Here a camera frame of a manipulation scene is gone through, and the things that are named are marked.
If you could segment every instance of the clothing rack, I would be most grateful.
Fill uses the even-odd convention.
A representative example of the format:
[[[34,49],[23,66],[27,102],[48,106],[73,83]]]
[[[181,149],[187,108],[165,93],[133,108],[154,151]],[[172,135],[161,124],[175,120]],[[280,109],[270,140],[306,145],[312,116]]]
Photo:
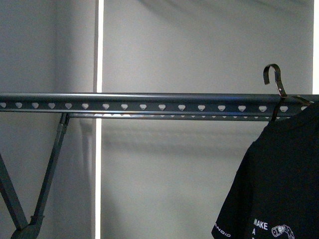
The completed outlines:
[[[301,95],[319,102],[319,95]],[[64,134],[71,118],[270,121],[284,120],[305,107],[296,98],[276,94],[161,94],[161,93],[0,93],[0,112],[59,113],[57,135],[34,216],[28,224],[0,155],[0,191],[16,226],[11,239],[36,239]]]

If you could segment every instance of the vertical light strip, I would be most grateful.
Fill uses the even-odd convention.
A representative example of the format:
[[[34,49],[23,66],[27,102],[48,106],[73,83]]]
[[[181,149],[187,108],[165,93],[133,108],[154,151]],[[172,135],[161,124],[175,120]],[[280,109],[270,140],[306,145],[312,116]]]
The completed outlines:
[[[314,6],[314,68],[313,68],[313,94],[319,94],[319,0]]]
[[[102,92],[103,73],[103,20],[104,0],[99,0],[98,9],[98,50],[96,92]],[[101,239],[101,170],[102,170],[102,119],[96,119],[95,139],[95,239]]]

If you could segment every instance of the t-shirt sleeve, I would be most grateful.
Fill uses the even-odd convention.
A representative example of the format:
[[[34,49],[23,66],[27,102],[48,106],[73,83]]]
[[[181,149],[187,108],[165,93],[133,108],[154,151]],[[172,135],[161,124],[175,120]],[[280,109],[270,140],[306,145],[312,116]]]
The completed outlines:
[[[247,152],[211,232],[215,239],[244,238],[252,202],[251,167]]]

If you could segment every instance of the hanger hook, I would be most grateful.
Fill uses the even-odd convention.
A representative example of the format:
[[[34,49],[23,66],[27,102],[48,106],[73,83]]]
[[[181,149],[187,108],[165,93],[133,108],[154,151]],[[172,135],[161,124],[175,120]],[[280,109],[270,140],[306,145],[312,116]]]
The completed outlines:
[[[270,69],[270,67],[272,67],[274,69],[274,71],[275,71],[275,82],[276,82],[276,86],[277,86],[277,89],[278,89],[280,97],[281,98],[286,98],[287,94],[285,92],[283,83],[281,81],[280,68],[279,68],[279,66],[277,64],[270,64],[270,65],[267,65],[265,67],[265,69],[264,69],[264,83],[265,83],[265,85],[270,83],[270,81],[269,81],[269,69]]]

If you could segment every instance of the black t-shirt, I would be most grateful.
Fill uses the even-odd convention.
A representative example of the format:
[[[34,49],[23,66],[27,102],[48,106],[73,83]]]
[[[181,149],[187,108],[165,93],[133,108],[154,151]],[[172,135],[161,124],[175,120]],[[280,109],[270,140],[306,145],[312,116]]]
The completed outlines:
[[[319,239],[319,104],[269,122],[236,173],[215,239]]]

